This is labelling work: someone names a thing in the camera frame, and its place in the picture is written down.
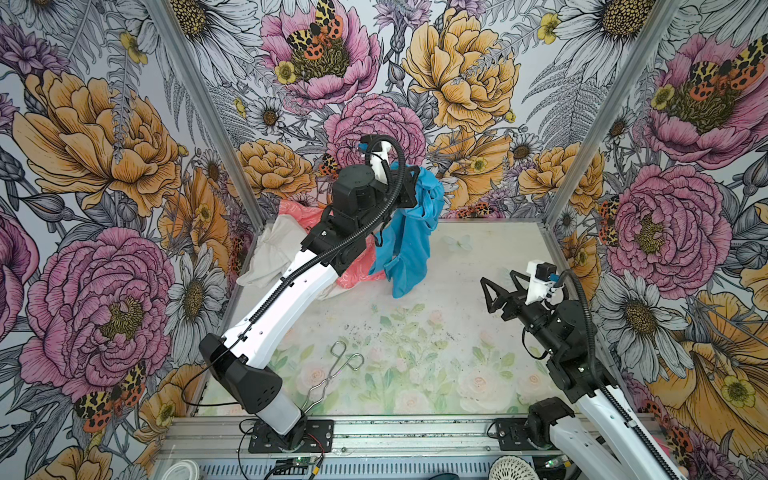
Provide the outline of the green circuit board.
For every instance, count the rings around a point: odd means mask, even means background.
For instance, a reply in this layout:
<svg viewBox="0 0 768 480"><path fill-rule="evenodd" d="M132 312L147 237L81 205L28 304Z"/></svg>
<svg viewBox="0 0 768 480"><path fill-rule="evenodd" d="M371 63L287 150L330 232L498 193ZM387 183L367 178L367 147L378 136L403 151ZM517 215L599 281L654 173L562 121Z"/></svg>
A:
<svg viewBox="0 0 768 480"><path fill-rule="evenodd" d="M271 468L266 479L280 475L301 476L303 479L314 479L323 466L322 457L295 457L277 461Z"/></svg>

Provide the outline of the white cloth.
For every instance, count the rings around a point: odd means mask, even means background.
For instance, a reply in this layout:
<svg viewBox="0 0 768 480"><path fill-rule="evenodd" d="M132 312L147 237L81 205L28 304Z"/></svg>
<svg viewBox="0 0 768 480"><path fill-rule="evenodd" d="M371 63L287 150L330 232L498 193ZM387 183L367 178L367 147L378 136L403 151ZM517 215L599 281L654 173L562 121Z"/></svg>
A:
<svg viewBox="0 0 768 480"><path fill-rule="evenodd" d="M301 242L320 220L322 211L310 208L281 213L259 237L245 273L237 279L241 297L254 305L275 284L301 250Z"/></svg>

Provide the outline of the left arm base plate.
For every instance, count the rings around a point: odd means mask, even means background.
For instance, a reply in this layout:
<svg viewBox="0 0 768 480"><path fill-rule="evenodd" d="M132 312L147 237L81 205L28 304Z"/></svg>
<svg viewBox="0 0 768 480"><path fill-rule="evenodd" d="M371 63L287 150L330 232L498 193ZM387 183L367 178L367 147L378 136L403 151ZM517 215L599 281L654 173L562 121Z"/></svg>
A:
<svg viewBox="0 0 768 480"><path fill-rule="evenodd" d="M251 454L327 453L332 450L335 422L302 418L285 435L257 420L250 430L248 452Z"/></svg>

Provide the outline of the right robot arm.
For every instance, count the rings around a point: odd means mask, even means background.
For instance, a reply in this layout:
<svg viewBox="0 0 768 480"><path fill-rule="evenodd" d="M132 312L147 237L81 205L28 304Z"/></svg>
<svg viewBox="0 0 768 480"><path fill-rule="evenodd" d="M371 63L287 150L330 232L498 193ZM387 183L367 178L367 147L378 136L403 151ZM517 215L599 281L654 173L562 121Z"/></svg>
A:
<svg viewBox="0 0 768 480"><path fill-rule="evenodd" d="M531 261L510 278L512 290L481 278L486 308L504 321L522 323L524 335L542 346L539 358L562 393L529 408L528 442L559 450L589 479L683 478L599 361L597 330L579 277Z"/></svg>

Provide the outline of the left aluminium corner post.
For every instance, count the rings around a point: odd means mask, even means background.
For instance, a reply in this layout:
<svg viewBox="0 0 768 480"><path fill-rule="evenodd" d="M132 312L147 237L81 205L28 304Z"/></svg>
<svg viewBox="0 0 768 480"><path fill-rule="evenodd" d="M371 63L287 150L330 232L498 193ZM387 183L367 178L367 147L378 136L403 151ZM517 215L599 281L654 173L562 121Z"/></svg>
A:
<svg viewBox="0 0 768 480"><path fill-rule="evenodd" d="M261 233L266 224L265 215L253 195L243 168L237 159L235 148L207 88L204 76L196 65L196 56L183 35L171 4L168 1L150 1L147 9L159 31L159 36L166 47L175 71L183 81L211 137L213 146L231 175L233 185L253 228L257 233Z"/></svg>

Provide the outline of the aluminium corner post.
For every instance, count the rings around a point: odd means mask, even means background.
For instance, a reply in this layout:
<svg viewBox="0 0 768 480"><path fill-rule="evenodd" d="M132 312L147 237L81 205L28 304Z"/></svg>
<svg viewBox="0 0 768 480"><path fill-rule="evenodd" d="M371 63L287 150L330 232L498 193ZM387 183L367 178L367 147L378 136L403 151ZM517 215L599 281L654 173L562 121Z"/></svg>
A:
<svg viewBox="0 0 768 480"><path fill-rule="evenodd" d="M600 105L597 116L582 141L563 183L558 187L543 217L544 226L553 226L556 217L569 203L593 157L598 152L604 135L618 115L625 98L630 94L632 86L638 80L648 61L656 55L662 36L671 25L681 4L682 1L672 0L655 3L646 25L640 31L635 46L627 56L626 64L618 69L613 85L608 90L604 102Z"/></svg>
<svg viewBox="0 0 768 480"><path fill-rule="evenodd" d="M266 224L265 215L253 195L243 168L237 159L235 148L207 88L204 76L196 65L196 56L183 35L171 4L168 1L150 1L147 9L159 31L159 36L166 47L175 71L183 81L211 137L213 146L231 175L233 185L253 228L257 233L261 233Z"/></svg>

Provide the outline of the white mesh round object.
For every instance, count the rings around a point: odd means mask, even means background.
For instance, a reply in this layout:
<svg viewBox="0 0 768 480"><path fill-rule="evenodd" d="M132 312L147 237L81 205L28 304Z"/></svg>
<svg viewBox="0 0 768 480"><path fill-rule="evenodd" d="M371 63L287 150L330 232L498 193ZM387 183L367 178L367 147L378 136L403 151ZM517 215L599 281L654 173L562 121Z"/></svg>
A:
<svg viewBox="0 0 768 480"><path fill-rule="evenodd" d="M489 480L539 480L535 468L517 456L502 456L493 462Z"/></svg>

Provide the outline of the aluminium front rail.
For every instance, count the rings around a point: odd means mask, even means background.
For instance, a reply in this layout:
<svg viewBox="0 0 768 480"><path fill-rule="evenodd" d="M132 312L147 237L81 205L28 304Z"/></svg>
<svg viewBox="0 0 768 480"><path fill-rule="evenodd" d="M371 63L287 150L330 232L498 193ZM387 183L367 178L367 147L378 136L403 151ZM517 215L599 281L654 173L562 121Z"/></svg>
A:
<svg viewBox="0 0 768 480"><path fill-rule="evenodd" d="M516 454L543 456L565 454L572 460L606 456L628 466L646 459L643 443L625 422L594 424L577 415L552 427L553 446L504 452L499 449L491 428L500 417L477 416L341 416L312 417L335 422L332 450L327 453L251 454L251 418L220 416L183 418L168 431L157 455L159 462L170 460L232 460L245 465L249 460L277 459L302 455L323 455L326 459L363 457L449 457Z"/></svg>

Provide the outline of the right aluminium corner post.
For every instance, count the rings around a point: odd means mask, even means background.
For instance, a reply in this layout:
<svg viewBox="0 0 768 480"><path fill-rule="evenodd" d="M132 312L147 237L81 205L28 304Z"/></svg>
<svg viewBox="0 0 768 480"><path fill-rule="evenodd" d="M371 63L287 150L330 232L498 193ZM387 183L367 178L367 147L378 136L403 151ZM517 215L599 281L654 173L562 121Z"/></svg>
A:
<svg viewBox="0 0 768 480"><path fill-rule="evenodd" d="M608 90L604 102L600 105L597 116L582 141L563 183L558 187L543 217L544 226L553 226L556 217L569 203L593 157L598 152L604 135L618 115L625 98L630 94L632 86L638 80L648 61L656 55L662 36L671 25L681 4L682 1L672 0L655 3L646 25L640 31L635 46L627 56L626 64L618 69L613 85Z"/></svg>

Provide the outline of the metal tongs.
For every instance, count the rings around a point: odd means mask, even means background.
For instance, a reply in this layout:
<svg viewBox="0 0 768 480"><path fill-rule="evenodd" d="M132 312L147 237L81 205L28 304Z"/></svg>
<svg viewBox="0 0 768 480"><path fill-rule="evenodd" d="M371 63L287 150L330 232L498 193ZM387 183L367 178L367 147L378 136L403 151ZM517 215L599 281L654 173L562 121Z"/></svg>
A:
<svg viewBox="0 0 768 480"><path fill-rule="evenodd" d="M321 379L312 385L305 396L301 410L308 414L327 397L331 382L345 370L358 371L365 363L364 356L359 353L347 354L347 344L337 340L329 350L334 363Z"/></svg>

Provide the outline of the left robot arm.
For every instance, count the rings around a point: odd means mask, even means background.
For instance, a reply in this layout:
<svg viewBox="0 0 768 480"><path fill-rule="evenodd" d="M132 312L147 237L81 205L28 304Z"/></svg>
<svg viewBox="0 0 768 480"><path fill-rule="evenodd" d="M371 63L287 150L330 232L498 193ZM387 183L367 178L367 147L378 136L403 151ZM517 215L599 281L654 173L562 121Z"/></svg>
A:
<svg viewBox="0 0 768 480"><path fill-rule="evenodd" d="M339 171L331 203L276 284L224 335L208 334L200 343L212 376L247 413L282 437L301 436L306 414L269 369L274 351L318 295L364 253L368 238L397 210L417 204L420 170L407 165L394 137L365 135L359 149L363 163Z"/></svg>

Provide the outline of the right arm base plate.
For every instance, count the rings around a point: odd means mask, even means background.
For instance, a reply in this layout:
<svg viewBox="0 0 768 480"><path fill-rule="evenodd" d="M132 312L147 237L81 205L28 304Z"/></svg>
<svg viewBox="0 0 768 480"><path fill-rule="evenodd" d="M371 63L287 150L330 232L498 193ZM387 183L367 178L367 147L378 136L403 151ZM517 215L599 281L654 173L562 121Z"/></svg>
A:
<svg viewBox="0 0 768 480"><path fill-rule="evenodd" d="M527 429L527 420L518 417L499 418L491 428L499 449L504 452L533 450Z"/></svg>

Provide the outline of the pink patterned cloth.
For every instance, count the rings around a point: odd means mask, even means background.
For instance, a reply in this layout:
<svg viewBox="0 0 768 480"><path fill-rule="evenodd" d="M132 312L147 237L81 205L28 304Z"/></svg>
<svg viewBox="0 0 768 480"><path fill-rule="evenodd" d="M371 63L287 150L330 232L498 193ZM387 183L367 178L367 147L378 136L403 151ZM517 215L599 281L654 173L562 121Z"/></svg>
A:
<svg viewBox="0 0 768 480"><path fill-rule="evenodd" d="M309 233L311 228L321 220L323 210L318 207L308 207L291 200L282 200L278 216L291 216L304 230ZM376 246L372 236L366 238L366 249L357 257L350 267L334 284L327 287L318 297L319 300L341 295L354 288L360 282L385 280L384 272L371 274L370 270L376 260Z"/></svg>

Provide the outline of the teal blue cloth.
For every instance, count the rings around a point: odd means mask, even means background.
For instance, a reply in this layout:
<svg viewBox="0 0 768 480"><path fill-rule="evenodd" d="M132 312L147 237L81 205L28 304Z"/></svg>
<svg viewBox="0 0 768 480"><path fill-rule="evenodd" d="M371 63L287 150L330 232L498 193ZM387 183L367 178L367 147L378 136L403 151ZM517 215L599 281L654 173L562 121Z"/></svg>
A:
<svg viewBox="0 0 768 480"><path fill-rule="evenodd" d="M392 296L407 295L427 275L431 256L430 236L444 207L444 188L435 175L419 168L415 181L416 205L394 212L376 247L370 275L384 273L392 284Z"/></svg>

